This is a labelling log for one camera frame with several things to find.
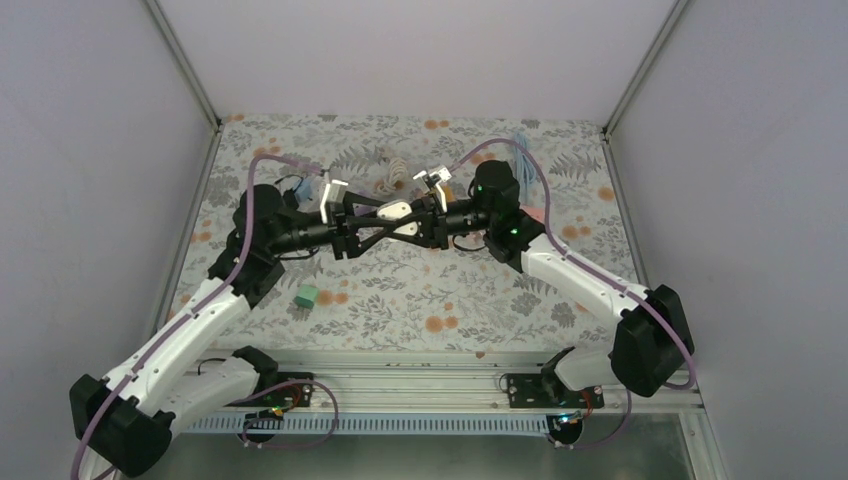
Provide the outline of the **white cube adapter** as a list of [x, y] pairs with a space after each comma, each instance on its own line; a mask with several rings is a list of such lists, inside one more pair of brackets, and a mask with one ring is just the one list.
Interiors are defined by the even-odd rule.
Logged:
[[[376, 216], [382, 220], [400, 220], [412, 214], [411, 205], [405, 200], [393, 200], [376, 210]], [[394, 229], [394, 233], [404, 237], [414, 237], [419, 233], [416, 221], [408, 222]]]

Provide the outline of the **blue cube socket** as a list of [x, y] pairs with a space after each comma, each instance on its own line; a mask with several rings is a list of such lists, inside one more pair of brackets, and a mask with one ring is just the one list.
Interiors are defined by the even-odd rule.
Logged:
[[312, 200], [313, 196], [313, 179], [304, 178], [294, 189], [294, 195], [299, 204], [304, 204]]

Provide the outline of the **light green cube socket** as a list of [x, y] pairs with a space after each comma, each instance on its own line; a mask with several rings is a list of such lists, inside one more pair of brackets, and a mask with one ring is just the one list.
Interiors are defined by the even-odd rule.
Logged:
[[320, 290], [312, 285], [301, 285], [294, 297], [294, 303], [305, 309], [312, 309], [315, 304]]

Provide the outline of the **pink cube socket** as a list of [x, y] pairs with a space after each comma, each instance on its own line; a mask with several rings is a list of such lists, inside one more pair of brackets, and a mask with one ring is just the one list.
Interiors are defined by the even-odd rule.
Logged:
[[524, 211], [524, 212], [525, 212], [528, 216], [530, 216], [532, 219], [536, 220], [537, 222], [539, 222], [539, 223], [541, 223], [541, 224], [545, 224], [545, 222], [546, 222], [546, 214], [545, 214], [545, 210], [544, 210], [543, 208], [539, 208], [539, 207], [530, 207], [530, 206], [523, 206], [523, 207], [522, 207], [522, 210], [523, 210], [523, 211]]

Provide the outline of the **black power adapter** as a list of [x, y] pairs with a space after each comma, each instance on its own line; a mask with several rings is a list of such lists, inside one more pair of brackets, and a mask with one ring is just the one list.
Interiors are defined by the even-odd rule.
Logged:
[[302, 175], [286, 174], [274, 180], [272, 184], [280, 191], [284, 205], [297, 210], [301, 204], [298, 191], [304, 180]]

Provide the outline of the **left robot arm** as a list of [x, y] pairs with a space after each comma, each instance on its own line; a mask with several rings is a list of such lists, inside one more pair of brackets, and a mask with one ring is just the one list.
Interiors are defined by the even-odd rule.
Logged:
[[376, 240], [413, 238], [418, 208], [418, 202], [349, 193], [340, 181], [326, 186], [313, 212], [297, 210], [272, 184], [247, 188], [224, 250], [176, 317], [104, 376], [84, 375], [72, 385], [79, 447], [71, 477], [137, 477], [204, 416], [229, 404], [270, 402], [278, 366], [253, 347], [236, 350], [194, 380], [184, 375], [230, 323], [267, 296], [294, 252], [329, 246], [338, 258], [354, 258]]

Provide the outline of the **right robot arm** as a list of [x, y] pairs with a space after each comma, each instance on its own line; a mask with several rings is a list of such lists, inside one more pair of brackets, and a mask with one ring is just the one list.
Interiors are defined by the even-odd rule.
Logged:
[[431, 188], [426, 197], [377, 209], [378, 219], [396, 224], [390, 238], [447, 248], [451, 237], [481, 231], [495, 260], [566, 294], [614, 331], [609, 346], [566, 347], [543, 365], [541, 391], [549, 404], [565, 407], [580, 390], [605, 384], [641, 397], [671, 385], [694, 352], [673, 289], [627, 282], [551, 239], [547, 226], [521, 207], [519, 182], [504, 161], [480, 164], [465, 200], [447, 201], [441, 175], [419, 174]]

